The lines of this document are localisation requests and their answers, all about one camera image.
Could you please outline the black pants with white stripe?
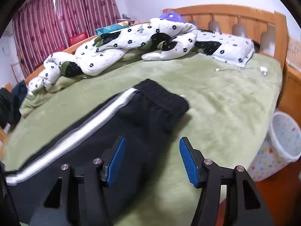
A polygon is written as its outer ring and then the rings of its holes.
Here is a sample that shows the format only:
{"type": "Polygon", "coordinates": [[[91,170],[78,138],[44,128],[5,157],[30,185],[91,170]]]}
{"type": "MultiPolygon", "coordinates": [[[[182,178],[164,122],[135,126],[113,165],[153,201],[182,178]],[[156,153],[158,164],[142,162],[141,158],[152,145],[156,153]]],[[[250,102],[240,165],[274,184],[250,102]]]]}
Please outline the black pants with white stripe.
{"type": "Polygon", "coordinates": [[[118,136],[126,139],[125,155],[114,183],[104,188],[113,223],[153,176],[188,111],[188,102],[147,79],[101,103],[61,132],[18,169],[1,171],[1,216],[4,225],[30,224],[35,209],[63,164],[81,169],[102,156],[118,136]]]}

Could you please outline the green fleece bed blanket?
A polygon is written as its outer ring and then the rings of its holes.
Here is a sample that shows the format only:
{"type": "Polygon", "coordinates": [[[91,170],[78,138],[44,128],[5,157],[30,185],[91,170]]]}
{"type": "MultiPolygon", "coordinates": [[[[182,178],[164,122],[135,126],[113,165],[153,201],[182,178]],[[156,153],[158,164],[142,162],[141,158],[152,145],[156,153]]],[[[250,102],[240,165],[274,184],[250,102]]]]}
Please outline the green fleece bed blanket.
{"type": "MultiPolygon", "coordinates": [[[[137,82],[114,95],[150,79],[183,97],[189,109],[175,126],[153,176],[114,224],[189,225],[199,191],[188,181],[179,154],[180,138],[188,137],[194,148],[221,166],[249,166],[275,110],[281,89],[281,66],[270,57],[254,54],[246,68],[264,66],[268,69],[264,77],[258,70],[215,72],[215,68],[234,67],[199,54],[169,61],[136,62],[143,63],[144,73],[138,76],[137,82]]],[[[53,93],[69,87],[70,80],[80,79],[60,77],[53,93]]],[[[29,157],[57,136],[44,144],[6,143],[5,169],[22,167],[29,157]]]]}

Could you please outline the white star-pattern bin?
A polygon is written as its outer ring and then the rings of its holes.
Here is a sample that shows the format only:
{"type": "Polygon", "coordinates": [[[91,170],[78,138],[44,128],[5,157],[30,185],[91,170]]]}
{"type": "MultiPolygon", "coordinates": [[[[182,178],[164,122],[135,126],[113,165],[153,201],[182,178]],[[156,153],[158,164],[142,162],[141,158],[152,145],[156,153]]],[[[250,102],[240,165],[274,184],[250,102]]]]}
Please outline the white star-pattern bin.
{"type": "Polygon", "coordinates": [[[300,158],[300,127],[288,114],[273,114],[266,137],[248,173],[255,182],[274,175],[300,158]]]}

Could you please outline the black jacket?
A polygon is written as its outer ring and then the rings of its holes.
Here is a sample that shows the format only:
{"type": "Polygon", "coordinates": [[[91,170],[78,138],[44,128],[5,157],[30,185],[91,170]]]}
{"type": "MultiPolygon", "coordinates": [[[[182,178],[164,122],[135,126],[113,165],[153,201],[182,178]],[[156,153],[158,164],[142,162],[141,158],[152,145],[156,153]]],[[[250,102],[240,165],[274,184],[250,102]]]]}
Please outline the black jacket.
{"type": "Polygon", "coordinates": [[[6,88],[0,89],[0,121],[1,128],[6,124],[17,125],[21,118],[19,111],[20,101],[18,97],[6,88]]]}

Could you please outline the white floral pillow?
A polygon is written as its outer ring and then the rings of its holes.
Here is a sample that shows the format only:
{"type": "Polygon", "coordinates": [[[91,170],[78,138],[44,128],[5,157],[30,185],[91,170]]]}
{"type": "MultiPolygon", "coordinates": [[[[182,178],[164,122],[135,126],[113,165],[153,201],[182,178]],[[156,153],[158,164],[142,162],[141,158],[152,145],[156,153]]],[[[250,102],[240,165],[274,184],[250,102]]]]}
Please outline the white floral pillow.
{"type": "Polygon", "coordinates": [[[251,39],[204,30],[198,30],[194,49],[197,53],[240,68],[244,68],[256,52],[251,39]]]}

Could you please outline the navy blue garment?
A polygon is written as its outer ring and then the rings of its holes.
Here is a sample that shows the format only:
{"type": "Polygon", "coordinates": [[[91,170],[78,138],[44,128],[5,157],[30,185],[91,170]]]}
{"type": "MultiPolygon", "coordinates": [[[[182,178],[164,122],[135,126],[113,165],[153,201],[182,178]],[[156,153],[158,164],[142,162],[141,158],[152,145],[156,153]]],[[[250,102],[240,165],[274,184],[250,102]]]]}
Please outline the navy blue garment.
{"type": "Polygon", "coordinates": [[[19,103],[21,104],[27,95],[27,85],[25,83],[25,80],[17,83],[16,86],[12,89],[11,93],[18,98],[19,103]]]}

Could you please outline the white floral quilt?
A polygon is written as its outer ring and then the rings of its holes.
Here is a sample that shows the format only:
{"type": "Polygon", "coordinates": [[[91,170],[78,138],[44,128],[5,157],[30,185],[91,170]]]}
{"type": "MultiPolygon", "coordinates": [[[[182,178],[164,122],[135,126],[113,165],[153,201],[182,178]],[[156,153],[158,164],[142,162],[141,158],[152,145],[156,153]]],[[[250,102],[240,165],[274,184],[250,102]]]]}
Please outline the white floral quilt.
{"type": "Polygon", "coordinates": [[[161,61],[185,56],[197,38],[195,25],[152,18],[116,32],[104,33],[80,45],[74,54],[55,52],[43,62],[44,70],[28,83],[28,94],[49,90],[60,76],[97,76],[130,50],[141,50],[142,60],[161,61]]]}

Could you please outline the purple plush item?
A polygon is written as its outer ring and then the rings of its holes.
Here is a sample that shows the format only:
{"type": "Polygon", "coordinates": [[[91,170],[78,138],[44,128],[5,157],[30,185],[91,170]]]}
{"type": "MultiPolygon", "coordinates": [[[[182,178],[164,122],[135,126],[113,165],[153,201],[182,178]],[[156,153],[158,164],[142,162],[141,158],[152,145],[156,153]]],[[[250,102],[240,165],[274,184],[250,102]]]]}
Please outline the purple plush item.
{"type": "Polygon", "coordinates": [[[165,20],[168,20],[168,21],[172,21],[172,22],[183,22],[183,23],[185,23],[185,19],[181,15],[177,14],[174,11],[167,11],[167,12],[163,13],[159,18],[160,19],[165,19],[165,20]]]}

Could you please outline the red chair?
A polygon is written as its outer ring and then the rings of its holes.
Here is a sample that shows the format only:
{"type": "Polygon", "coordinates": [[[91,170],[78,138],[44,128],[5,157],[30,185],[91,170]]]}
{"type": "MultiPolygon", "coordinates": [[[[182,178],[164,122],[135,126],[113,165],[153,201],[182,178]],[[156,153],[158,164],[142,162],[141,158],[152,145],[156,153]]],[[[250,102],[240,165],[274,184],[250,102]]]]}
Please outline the red chair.
{"type": "Polygon", "coordinates": [[[72,37],[69,38],[69,46],[71,47],[71,46],[73,46],[73,45],[75,45],[75,44],[77,44],[77,43],[79,43],[79,42],[81,42],[81,41],[83,41],[87,38],[88,38],[88,35],[87,35],[86,32],[83,32],[83,33],[77,34],[75,36],[72,36],[72,37]]]}

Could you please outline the teal patterned pillow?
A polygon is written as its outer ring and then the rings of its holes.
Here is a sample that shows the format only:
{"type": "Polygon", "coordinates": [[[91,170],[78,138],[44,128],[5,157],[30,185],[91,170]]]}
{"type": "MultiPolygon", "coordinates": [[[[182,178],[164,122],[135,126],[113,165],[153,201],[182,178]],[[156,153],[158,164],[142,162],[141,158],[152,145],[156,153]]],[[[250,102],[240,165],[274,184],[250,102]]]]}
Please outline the teal patterned pillow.
{"type": "Polygon", "coordinates": [[[122,30],[127,27],[130,27],[128,21],[123,21],[123,22],[120,22],[117,24],[112,24],[110,26],[97,28],[94,31],[97,36],[100,36],[101,34],[115,32],[115,31],[122,30]]]}

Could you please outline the maroon floral curtain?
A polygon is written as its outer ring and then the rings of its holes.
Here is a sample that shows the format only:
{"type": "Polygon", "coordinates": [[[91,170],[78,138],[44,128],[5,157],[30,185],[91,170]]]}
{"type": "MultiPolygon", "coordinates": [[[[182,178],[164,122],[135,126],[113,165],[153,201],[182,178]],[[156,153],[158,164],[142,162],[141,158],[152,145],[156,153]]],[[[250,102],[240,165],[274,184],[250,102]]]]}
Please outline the maroon floral curtain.
{"type": "Polygon", "coordinates": [[[70,38],[88,37],[95,29],[115,24],[120,13],[115,0],[29,0],[12,19],[20,62],[29,75],[51,53],[70,47],[70,38]]]}

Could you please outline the wooden bed frame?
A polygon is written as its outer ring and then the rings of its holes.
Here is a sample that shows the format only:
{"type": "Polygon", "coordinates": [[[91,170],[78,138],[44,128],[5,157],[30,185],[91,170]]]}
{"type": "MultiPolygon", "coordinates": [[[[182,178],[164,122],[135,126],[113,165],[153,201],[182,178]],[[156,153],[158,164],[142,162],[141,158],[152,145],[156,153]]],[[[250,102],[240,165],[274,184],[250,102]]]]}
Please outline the wooden bed frame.
{"type": "MultiPolygon", "coordinates": [[[[188,6],[173,11],[186,21],[195,20],[205,30],[209,29],[210,22],[217,22],[220,31],[227,34],[233,34],[235,26],[243,26],[247,38],[259,43],[263,43],[269,32],[274,32],[274,50],[266,53],[260,49],[259,53],[277,60],[284,78],[296,73],[286,60],[289,36],[286,16],[280,12],[219,4],[188,6]]],[[[50,93],[46,102],[20,120],[17,126],[7,133],[1,130],[1,144],[46,143],[108,97],[137,82],[138,76],[144,73],[142,66],[143,63],[135,60],[118,62],[101,76],[78,82],[70,80],[69,87],[50,93]]]]}

